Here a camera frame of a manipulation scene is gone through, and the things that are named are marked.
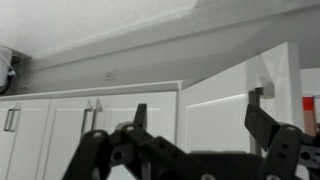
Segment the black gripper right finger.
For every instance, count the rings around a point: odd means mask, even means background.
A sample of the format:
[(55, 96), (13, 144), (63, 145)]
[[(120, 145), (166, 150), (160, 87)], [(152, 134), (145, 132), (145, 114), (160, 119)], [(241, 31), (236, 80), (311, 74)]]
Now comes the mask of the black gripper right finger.
[(307, 135), (294, 125), (276, 121), (262, 108), (248, 104), (246, 129), (267, 152), (257, 180), (303, 180), (298, 165), (307, 169), (309, 180), (320, 180), (320, 136)]

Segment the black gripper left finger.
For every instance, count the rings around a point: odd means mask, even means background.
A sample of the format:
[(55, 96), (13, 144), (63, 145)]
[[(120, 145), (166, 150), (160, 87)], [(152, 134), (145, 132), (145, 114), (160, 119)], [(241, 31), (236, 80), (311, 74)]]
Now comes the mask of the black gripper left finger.
[(166, 139), (146, 131), (147, 106), (113, 133), (92, 130), (82, 137), (62, 180), (108, 180), (125, 167), (136, 180), (214, 180), (209, 168)]

